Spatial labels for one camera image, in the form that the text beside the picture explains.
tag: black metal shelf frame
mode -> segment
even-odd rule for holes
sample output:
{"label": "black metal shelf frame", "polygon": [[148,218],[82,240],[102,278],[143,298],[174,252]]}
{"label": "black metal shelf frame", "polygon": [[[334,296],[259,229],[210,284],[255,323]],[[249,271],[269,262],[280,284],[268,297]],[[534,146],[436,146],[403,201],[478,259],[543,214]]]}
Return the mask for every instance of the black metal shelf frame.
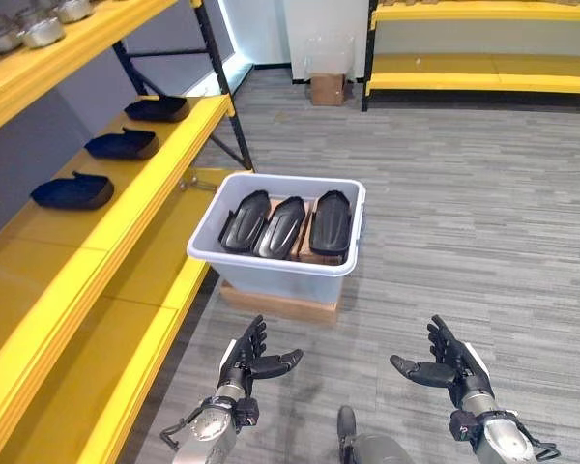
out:
{"label": "black metal shelf frame", "polygon": [[374,44],[376,42],[376,28],[371,28],[371,16],[378,7],[378,0],[369,0],[369,10],[367,12],[367,41],[365,41],[365,73],[363,75],[363,96],[361,100],[361,111],[367,111],[369,107],[369,95],[367,94],[367,84],[371,80],[372,65],[374,62]]}
{"label": "black metal shelf frame", "polygon": [[219,56],[219,49],[217,47],[217,42],[215,40],[215,34],[213,33],[213,27],[211,26],[211,21],[209,20],[208,13],[206,12],[206,7],[202,1],[191,1],[191,6],[195,10],[195,15],[197,17],[197,22],[200,26],[200,32],[202,33],[202,38],[204,39],[204,48],[181,48],[176,50],[152,50],[152,51],[139,51],[139,52],[128,52],[125,44],[122,41],[115,43],[112,48],[120,61],[125,73],[129,77],[131,84],[135,88],[138,95],[149,95],[148,89],[155,92],[157,95],[165,95],[159,86],[157,86],[151,79],[146,77],[142,72],[140,72],[133,64],[133,59],[136,58],[149,58],[155,56],[179,56],[179,55],[197,55],[197,54],[208,54],[211,59],[211,64],[213,65],[213,70],[217,76],[217,82],[219,84],[219,89],[223,95],[229,96],[234,106],[234,115],[228,116],[230,119],[230,124],[232,125],[232,130],[236,136],[236,140],[239,144],[239,150],[241,155],[237,155],[234,150],[232,150],[228,145],[219,140],[215,135],[210,135],[210,139],[215,142],[221,150],[223,150],[232,160],[235,160],[245,169],[255,170],[253,167],[253,162],[251,161],[251,156],[249,154],[249,148],[247,147],[247,142],[245,140],[245,134],[243,133],[243,128],[241,127],[241,121],[239,120],[239,114],[234,105],[234,98],[230,92],[230,86],[225,78],[225,73],[223,72],[223,62]]}

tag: gray wall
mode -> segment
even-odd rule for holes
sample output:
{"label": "gray wall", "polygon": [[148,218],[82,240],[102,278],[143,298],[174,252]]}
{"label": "gray wall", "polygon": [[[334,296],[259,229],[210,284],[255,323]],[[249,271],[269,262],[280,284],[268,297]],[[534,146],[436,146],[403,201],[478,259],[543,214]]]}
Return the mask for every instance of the gray wall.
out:
{"label": "gray wall", "polygon": [[[26,3],[0,1],[0,12],[12,14]],[[206,6],[221,55],[227,58],[233,50],[218,0],[207,0]],[[132,50],[203,45],[187,2],[159,14],[126,42]],[[212,70],[206,55],[140,61],[138,68],[168,93],[183,93]],[[23,206],[34,187],[47,181],[134,98],[131,83],[113,52],[107,50],[1,128],[0,228]]]}

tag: brown cardboard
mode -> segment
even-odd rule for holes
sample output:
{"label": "brown cardboard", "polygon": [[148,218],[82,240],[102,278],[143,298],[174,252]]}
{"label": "brown cardboard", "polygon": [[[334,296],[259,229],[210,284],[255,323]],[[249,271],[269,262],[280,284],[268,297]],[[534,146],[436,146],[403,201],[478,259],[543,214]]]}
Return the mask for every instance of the brown cardboard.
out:
{"label": "brown cardboard", "polygon": [[[273,212],[275,208],[281,203],[283,200],[271,200],[271,212],[269,213],[269,219],[273,216]],[[304,201],[304,208],[305,208],[305,219],[301,224],[301,229],[299,230],[299,236],[297,237],[296,242],[292,245],[290,249],[290,253],[288,253],[288,258],[290,261],[299,261],[299,247],[303,242],[303,237],[305,236],[305,229],[307,225],[307,220],[309,219],[309,214],[311,213],[311,202]]]}
{"label": "brown cardboard", "polygon": [[314,106],[341,106],[344,103],[344,74],[314,73],[310,82]]}
{"label": "brown cardboard", "polygon": [[337,266],[341,264],[341,256],[323,256],[321,254],[316,254],[309,248],[309,234],[311,233],[311,222],[313,220],[313,212],[316,211],[318,207],[318,200],[313,202],[311,206],[311,213],[307,221],[307,227],[305,228],[305,235],[303,242],[301,243],[301,248],[299,249],[299,261],[302,263],[311,264],[327,264],[329,266]]}
{"label": "brown cardboard", "polygon": [[273,295],[243,293],[228,282],[221,284],[220,294],[231,305],[258,314],[274,314],[289,319],[326,324],[334,324],[337,321],[339,302],[324,304]]}

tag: cardboard box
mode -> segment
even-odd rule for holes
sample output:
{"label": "cardboard box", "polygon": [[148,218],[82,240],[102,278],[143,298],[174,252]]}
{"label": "cardboard box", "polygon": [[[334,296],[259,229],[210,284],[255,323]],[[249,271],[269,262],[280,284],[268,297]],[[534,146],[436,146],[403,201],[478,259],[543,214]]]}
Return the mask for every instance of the cardboard box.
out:
{"label": "cardboard box", "polygon": [[[271,200],[271,212],[269,213],[269,219],[273,216],[273,212],[275,211],[275,208],[282,203],[283,200]],[[299,248],[301,247],[301,244],[303,243],[303,238],[305,236],[305,230],[307,228],[307,222],[311,213],[311,202],[309,201],[304,201],[303,202],[304,207],[305,207],[305,219],[303,220],[303,223],[301,224],[301,229],[299,230],[299,236],[297,237],[296,242],[292,245],[292,248],[290,249],[290,253],[288,253],[288,260],[290,261],[299,261]]]}
{"label": "cardboard box", "polygon": [[341,264],[341,256],[323,256],[322,254],[316,254],[311,251],[309,247],[309,234],[311,233],[311,223],[313,221],[313,213],[318,207],[318,200],[313,202],[311,207],[311,212],[307,218],[307,227],[305,228],[305,234],[303,242],[301,243],[301,248],[299,249],[299,261],[302,263],[311,264],[327,264],[329,266],[338,266]]}
{"label": "cardboard box", "polygon": [[341,106],[344,103],[344,74],[314,73],[310,79],[314,106]]}

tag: metal bowl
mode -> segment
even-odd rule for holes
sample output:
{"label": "metal bowl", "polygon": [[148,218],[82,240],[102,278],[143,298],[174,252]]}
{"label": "metal bowl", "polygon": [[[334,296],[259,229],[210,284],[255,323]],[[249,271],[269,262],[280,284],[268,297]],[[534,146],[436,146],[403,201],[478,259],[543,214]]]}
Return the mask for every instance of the metal bowl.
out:
{"label": "metal bowl", "polygon": [[76,22],[93,13],[93,6],[89,0],[62,0],[53,9],[58,19],[64,24]]}
{"label": "metal bowl", "polygon": [[48,10],[28,7],[15,16],[21,27],[21,38],[29,48],[41,48],[65,37],[65,28],[60,20]]}
{"label": "metal bowl", "polygon": [[20,45],[19,28],[6,15],[0,14],[0,55],[15,50]]}

